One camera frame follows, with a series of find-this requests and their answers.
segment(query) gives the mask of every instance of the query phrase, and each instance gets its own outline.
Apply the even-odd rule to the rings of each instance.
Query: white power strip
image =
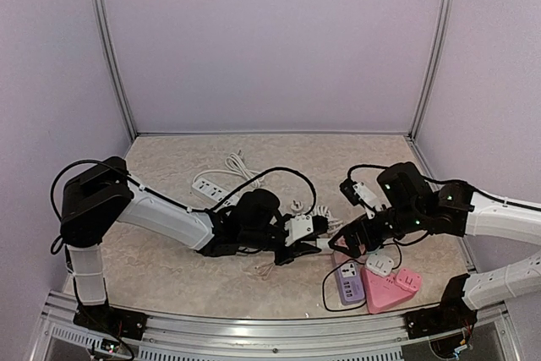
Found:
[[[199,177],[192,183],[192,191],[196,196],[202,200],[209,200],[211,203],[218,203],[223,198],[229,195],[229,191],[220,188],[215,183],[212,183],[208,179]],[[235,194],[223,202],[223,207],[228,207],[231,205],[236,205],[238,203],[238,196]]]

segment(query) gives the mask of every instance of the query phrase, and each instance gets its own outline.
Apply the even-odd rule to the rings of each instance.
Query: white wall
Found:
[[[409,130],[440,0],[106,0],[141,132]]]
[[[0,16],[0,358],[19,360],[66,277],[63,256],[49,255],[51,181],[129,142],[90,0],[0,0]]]
[[[421,151],[439,178],[541,201],[541,0],[454,0]],[[539,247],[470,240],[481,270]],[[541,353],[541,293],[508,302],[526,360]]]

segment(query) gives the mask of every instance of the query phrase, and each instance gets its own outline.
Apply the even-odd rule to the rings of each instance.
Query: purple power strip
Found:
[[[332,262],[334,266],[339,266],[347,258],[344,254],[335,252],[332,255]],[[358,304],[364,300],[363,282],[361,281],[361,273],[357,263],[353,261],[347,262],[336,270],[335,276],[343,305]]]

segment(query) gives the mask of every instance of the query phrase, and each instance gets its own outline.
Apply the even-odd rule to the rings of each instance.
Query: pink triangular power strip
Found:
[[[395,277],[395,274],[387,277],[377,276],[364,267],[361,270],[366,302],[372,315],[385,312],[415,296],[414,292],[398,287],[395,284]]]

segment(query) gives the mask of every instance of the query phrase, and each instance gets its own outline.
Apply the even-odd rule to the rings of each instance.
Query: table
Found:
[[[208,207],[191,193],[192,178],[205,169],[223,168],[226,156],[240,150],[250,168],[285,166],[304,173],[318,191],[318,203],[328,205],[333,216],[345,222],[363,213],[358,206],[351,206],[338,188],[350,166],[416,162],[402,136],[356,134],[139,137],[126,160],[130,172],[150,187],[184,204]],[[377,173],[359,171],[354,178],[363,180],[383,198],[375,182]],[[222,174],[207,178],[228,190],[242,182],[241,178]],[[288,173],[270,174],[264,188],[280,198],[282,212],[288,211],[293,199],[306,206],[311,202],[306,184]],[[413,234],[407,240],[420,235]],[[397,260],[395,247],[384,250]],[[424,284],[414,299],[393,310],[439,302],[449,279],[466,272],[458,242],[452,236],[432,236],[402,248],[402,252],[402,266],[420,273]],[[170,238],[122,223],[116,223],[104,237],[102,254],[111,304],[233,319],[336,316],[326,311],[321,301],[321,282],[332,268],[329,255],[298,258],[290,265],[275,267],[264,279],[256,271],[272,262],[272,254],[206,258]],[[70,283],[66,291],[73,291]],[[326,293],[331,308],[343,308],[334,278],[329,278]],[[365,313],[364,308],[341,315]]]

